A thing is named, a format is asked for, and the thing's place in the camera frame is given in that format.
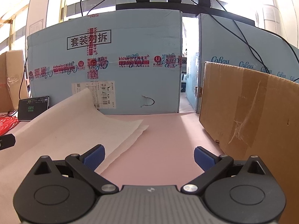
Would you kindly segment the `smartphone with lit screen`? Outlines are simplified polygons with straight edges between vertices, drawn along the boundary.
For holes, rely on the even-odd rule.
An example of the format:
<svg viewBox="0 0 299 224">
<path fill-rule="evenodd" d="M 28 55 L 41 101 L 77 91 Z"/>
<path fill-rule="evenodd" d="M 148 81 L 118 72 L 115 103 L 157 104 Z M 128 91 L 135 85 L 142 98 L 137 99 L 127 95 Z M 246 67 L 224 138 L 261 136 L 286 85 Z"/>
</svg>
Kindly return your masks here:
<svg viewBox="0 0 299 224">
<path fill-rule="evenodd" d="M 31 121 L 50 108 L 50 97 L 22 99 L 18 103 L 18 120 Z"/>
</svg>

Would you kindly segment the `sealed brown cardboard box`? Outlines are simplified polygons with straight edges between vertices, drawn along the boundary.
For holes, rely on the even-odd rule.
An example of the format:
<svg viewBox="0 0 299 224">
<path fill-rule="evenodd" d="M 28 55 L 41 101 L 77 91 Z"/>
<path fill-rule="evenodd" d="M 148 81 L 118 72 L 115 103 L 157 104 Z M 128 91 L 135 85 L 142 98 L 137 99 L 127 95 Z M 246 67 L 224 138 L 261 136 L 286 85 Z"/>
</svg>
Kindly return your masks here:
<svg viewBox="0 0 299 224">
<path fill-rule="evenodd" d="M 22 50 L 12 50 L 1 54 L 0 67 L 0 110 L 1 113 L 15 111 L 18 108 L 19 97 L 28 98 L 24 72 Z"/>
</svg>

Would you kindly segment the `large light blue box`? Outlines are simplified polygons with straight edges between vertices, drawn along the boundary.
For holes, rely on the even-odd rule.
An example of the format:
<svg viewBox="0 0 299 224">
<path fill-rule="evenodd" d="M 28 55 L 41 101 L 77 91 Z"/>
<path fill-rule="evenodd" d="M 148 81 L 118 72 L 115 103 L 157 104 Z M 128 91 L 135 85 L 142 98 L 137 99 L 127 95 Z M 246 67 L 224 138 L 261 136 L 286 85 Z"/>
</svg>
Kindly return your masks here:
<svg viewBox="0 0 299 224">
<path fill-rule="evenodd" d="M 177 113 L 182 14 L 134 9 L 93 14 L 28 36 L 33 97 L 56 105 L 84 89 L 104 114 Z"/>
</svg>

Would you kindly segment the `open brown cardboard box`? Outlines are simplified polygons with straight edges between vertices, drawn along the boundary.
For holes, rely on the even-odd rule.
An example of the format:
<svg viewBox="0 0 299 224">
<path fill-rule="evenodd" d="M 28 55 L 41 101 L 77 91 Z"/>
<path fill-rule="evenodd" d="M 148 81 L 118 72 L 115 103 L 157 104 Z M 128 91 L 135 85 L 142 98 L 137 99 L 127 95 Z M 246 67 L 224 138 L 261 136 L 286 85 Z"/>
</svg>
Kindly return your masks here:
<svg viewBox="0 0 299 224">
<path fill-rule="evenodd" d="M 286 195 L 281 223 L 298 223 L 298 84 L 206 62 L 199 120 L 225 154 L 261 157 Z"/>
</svg>

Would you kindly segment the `red paper decoration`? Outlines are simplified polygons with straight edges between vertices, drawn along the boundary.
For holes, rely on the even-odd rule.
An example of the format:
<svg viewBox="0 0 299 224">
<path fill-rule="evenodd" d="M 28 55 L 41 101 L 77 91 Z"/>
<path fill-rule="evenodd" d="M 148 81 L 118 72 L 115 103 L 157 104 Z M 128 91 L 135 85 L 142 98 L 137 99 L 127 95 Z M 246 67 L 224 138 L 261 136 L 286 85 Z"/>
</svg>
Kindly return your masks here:
<svg viewBox="0 0 299 224">
<path fill-rule="evenodd" d="M 1 114 L 0 115 L 0 136 L 5 135 L 8 131 L 13 129 L 19 120 L 15 114 Z"/>
</svg>

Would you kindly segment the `white air conditioner unit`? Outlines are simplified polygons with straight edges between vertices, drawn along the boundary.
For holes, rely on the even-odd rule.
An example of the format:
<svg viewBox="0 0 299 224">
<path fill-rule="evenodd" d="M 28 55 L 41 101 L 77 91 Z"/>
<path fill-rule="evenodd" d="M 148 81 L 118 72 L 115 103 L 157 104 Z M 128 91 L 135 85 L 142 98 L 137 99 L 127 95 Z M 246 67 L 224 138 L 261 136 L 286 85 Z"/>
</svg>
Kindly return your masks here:
<svg viewBox="0 0 299 224">
<path fill-rule="evenodd" d="M 279 10 L 275 6 L 263 6 L 263 20 L 265 24 L 265 30 L 274 32 L 276 34 L 281 34 Z"/>
</svg>

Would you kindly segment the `white nonwoven shopping bag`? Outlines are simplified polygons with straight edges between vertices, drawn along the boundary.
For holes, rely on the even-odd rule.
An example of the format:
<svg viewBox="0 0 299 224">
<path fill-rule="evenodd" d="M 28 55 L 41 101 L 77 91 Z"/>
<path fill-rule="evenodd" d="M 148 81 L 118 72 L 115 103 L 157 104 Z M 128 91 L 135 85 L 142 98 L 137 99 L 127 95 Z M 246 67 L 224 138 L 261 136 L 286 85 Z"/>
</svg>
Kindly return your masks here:
<svg viewBox="0 0 299 224">
<path fill-rule="evenodd" d="M 105 116 L 95 108 L 88 89 L 51 107 L 14 133 L 15 146 L 1 151 L 1 223 L 19 223 L 13 196 L 40 156 L 59 160 L 101 144 L 105 159 L 95 170 L 101 174 L 147 127 L 142 120 Z"/>
</svg>

